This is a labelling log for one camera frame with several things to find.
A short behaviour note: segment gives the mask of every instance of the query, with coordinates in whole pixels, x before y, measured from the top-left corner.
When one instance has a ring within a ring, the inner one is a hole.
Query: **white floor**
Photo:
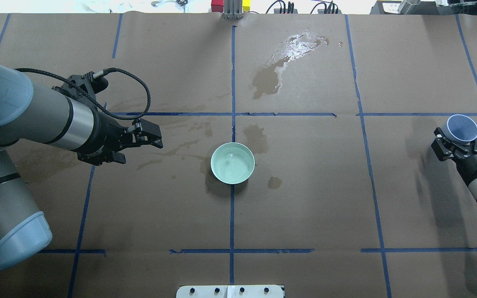
[[[175,0],[0,0],[0,13],[123,13],[141,11],[148,13],[183,13],[183,7]],[[265,13],[273,0],[251,0],[251,10]],[[293,0],[300,14],[310,13],[315,0]],[[335,0],[344,14],[369,14],[375,0]],[[211,0],[189,0],[185,12],[206,13],[210,11]]]

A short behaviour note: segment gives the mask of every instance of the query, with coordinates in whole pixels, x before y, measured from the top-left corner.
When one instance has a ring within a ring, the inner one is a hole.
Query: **green bowl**
[[[225,143],[211,156],[212,173],[223,183],[242,183],[251,176],[254,168],[253,153],[240,143]]]

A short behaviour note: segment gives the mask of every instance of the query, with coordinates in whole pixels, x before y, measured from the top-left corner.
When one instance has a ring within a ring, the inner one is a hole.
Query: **red object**
[[[211,0],[212,12],[224,12],[224,0]]]

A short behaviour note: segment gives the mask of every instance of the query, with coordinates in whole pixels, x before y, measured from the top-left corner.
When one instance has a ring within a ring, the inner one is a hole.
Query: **yellow object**
[[[250,11],[251,0],[242,0],[242,8],[244,11]]]

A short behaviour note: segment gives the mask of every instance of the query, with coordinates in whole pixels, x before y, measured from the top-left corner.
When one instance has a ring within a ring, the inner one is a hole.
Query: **red block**
[[[224,12],[224,0],[211,0],[212,12]]]

